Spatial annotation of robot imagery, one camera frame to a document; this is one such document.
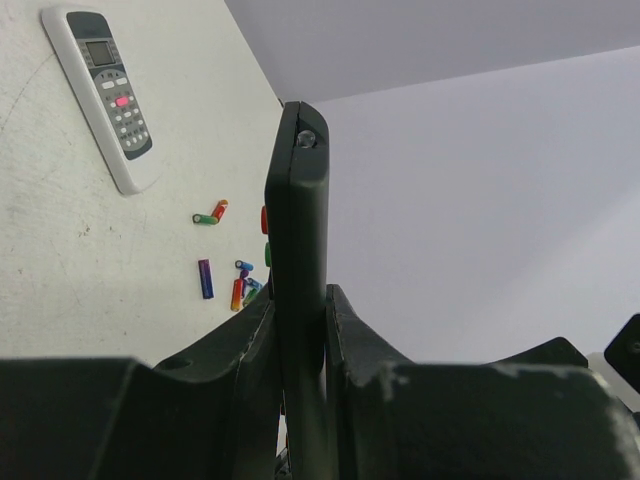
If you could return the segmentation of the green yellow battery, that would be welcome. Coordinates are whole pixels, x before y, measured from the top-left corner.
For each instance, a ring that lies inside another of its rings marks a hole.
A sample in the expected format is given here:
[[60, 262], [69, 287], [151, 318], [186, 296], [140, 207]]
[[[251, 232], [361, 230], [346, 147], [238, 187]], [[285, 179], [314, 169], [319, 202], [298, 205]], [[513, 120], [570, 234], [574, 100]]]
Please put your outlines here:
[[246, 294], [245, 298], [243, 299], [243, 306], [244, 307], [248, 306], [253, 301], [253, 299], [256, 297], [257, 294], [258, 294], [258, 290], [257, 289], [250, 290]]

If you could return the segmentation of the red yellow battery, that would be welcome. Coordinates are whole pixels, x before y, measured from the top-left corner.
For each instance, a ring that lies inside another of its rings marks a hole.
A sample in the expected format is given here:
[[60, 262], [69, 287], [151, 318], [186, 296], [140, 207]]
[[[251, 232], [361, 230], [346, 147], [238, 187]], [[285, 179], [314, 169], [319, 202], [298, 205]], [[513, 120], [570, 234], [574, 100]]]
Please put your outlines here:
[[232, 296], [230, 302], [230, 310], [232, 312], [238, 312], [242, 307], [243, 300], [243, 291], [244, 291], [244, 280], [242, 278], [237, 278], [233, 282]]

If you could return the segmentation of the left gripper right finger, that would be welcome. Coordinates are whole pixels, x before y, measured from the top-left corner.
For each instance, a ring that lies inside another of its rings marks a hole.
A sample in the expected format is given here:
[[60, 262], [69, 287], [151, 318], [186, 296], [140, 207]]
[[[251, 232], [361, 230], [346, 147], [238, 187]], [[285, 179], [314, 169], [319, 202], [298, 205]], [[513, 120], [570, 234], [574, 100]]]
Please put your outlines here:
[[410, 361], [327, 289], [336, 479], [631, 479], [635, 421], [589, 368]]

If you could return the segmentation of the white grey AC remote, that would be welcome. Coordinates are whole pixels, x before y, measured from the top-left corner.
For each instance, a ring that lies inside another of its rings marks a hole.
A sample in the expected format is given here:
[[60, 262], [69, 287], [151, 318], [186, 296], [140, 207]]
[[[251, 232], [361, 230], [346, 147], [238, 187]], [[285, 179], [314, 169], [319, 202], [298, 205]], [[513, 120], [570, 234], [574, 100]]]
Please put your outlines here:
[[160, 163], [107, 19], [58, 5], [42, 9], [41, 22], [117, 189], [141, 193], [159, 178]]

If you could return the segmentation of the purple blue battery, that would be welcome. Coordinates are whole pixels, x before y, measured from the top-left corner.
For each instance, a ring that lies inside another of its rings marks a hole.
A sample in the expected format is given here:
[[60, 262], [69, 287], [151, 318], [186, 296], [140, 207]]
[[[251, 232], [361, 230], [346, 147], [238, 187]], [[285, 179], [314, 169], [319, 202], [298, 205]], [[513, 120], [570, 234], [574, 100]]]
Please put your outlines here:
[[201, 285], [202, 297], [205, 300], [213, 299], [215, 296], [214, 286], [211, 274], [210, 261], [208, 259], [200, 259], [198, 262], [198, 271]]

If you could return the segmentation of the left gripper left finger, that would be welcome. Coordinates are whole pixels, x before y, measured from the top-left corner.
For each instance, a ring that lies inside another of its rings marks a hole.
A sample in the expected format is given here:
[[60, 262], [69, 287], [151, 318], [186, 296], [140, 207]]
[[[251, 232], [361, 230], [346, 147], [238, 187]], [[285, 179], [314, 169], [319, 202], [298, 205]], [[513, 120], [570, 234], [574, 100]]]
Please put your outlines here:
[[5, 479], [269, 479], [280, 413], [273, 305], [257, 296], [184, 350], [5, 360]]

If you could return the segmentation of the green red battery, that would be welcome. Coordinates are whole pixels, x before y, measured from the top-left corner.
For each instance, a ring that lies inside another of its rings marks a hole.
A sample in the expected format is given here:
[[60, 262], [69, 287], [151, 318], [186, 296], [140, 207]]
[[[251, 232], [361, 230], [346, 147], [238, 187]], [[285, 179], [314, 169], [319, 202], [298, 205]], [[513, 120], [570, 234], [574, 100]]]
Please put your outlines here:
[[219, 220], [214, 216], [194, 214], [192, 216], [192, 222], [194, 224], [216, 225]]

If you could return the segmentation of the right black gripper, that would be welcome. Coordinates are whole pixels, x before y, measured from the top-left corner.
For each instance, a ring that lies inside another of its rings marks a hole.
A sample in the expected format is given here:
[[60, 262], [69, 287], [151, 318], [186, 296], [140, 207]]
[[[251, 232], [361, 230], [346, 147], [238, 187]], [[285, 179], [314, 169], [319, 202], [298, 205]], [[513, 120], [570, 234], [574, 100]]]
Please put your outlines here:
[[569, 340], [556, 337], [500, 363], [567, 365], [601, 375], [632, 415], [639, 414], [639, 315], [633, 315], [603, 352], [582, 354]]

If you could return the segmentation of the black TV remote control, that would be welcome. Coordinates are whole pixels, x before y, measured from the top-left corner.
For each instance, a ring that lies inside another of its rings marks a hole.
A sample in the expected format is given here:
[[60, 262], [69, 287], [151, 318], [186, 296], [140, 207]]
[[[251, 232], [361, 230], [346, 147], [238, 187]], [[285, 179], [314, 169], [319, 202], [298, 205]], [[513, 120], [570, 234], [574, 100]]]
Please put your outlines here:
[[329, 479], [326, 344], [329, 130], [301, 101], [284, 105], [265, 185], [288, 458], [295, 479]]

